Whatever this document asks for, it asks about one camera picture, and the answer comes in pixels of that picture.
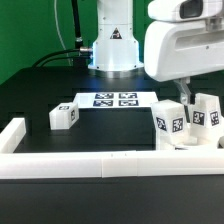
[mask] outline white block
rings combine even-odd
[[[188,109],[191,121],[190,135],[197,137],[199,144],[218,142],[223,133],[219,97],[198,93],[195,105],[190,105]]]
[[[0,179],[101,177],[101,153],[18,153],[0,156]]]
[[[108,152],[102,158],[102,177],[137,176],[136,151]]]
[[[69,129],[79,119],[77,103],[61,103],[50,113],[51,130]]]
[[[138,176],[224,173],[223,150],[146,151],[137,155]]]
[[[152,104],[151,108],[156,128],[157,145],[167,143],[174,146],[184,143],[188,139],[189,131],[182,104],[164,100]]]
[[[25,119],[14,118],[0,134],[0,153],[13,153],[25,134]]]

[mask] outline black tabletop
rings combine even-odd
[[[192,78],[195,92],[220,96],[223,75]],[[155,91],[179,101],[173,82],[144,72],[127,79],[88,75],[86,68],[23,69],[0,86],[0,128],[25,117],[27,134],[16,153],[154,149],[149,108],[85,109],[67,131],[51,131],[48,113],[82,92]],[[0,180],[0,223],[222,224],[224,177]]]
[[[70,130],[51,131],[49,112],[72,102],[76,93],[155,91],[160,99],[178,100],[172,82],[157,83],[143,71],[131,78],[105,79],[87,68],[23,69],[0,86],[0,125],[25,117],[27,134],[19,152],[151,150],[155,128],[150,108],[80,109]]]

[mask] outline marker cube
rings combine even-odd
[[[153,103],[152,115],[156,127],[157,149],[175,149],[189,137],[184,106],[171,100]]]
[[[198,93],[195,105],[188,106],[192,136],[198,138],[198,144],[218,141],[222,135],[222,115],[219,97]]]
[[[50,113],[51,130],[69,129],[79,119],[77,103],[61,103]]]

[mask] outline white paper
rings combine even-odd
[[[147,108],[158,102],[155,92],[77,93],[79,109]]]

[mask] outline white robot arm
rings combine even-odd
[[[149,4],[152,19],[182,22],[217,16],[222,11],[222,0],[155,0]]]
[[[146,73],[175,80],[189,104],[189,77],[224,69],[223,1],[154,0],[148,12],[157,21],[146,32]]]

